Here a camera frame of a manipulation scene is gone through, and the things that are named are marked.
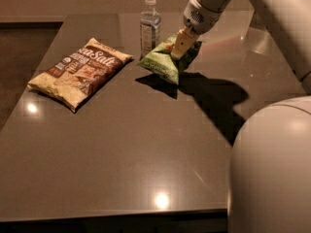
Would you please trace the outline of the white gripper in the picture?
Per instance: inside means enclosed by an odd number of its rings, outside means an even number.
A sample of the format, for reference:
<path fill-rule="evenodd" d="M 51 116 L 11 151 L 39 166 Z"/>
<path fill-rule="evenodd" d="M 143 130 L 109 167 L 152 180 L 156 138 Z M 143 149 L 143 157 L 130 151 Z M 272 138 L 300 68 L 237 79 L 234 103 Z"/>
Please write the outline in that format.
<path fill-rule="evenodd" d="M 181 59 L 196 42 L 198 35 L 210 31 L 219 20 L 224 0 L 190 0 L 184 10 L 184 29 L 177 33 L 171 51 L 173 59 Z"/>

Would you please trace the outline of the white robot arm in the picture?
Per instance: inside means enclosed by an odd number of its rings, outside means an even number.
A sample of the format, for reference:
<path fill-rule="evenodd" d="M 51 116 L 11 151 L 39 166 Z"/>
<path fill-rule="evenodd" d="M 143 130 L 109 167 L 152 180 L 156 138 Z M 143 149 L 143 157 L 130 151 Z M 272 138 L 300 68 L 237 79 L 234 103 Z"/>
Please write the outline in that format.
<path fill-rule="evenodd" d="M 190 0 L 172 55 L 219 20 L 231 0 Z M 311 0 L 250 0 L 303 89 L 311 86 Z M 311 94 L 251 116 L 229 168 L 228 233 L 311 233 Z"/>

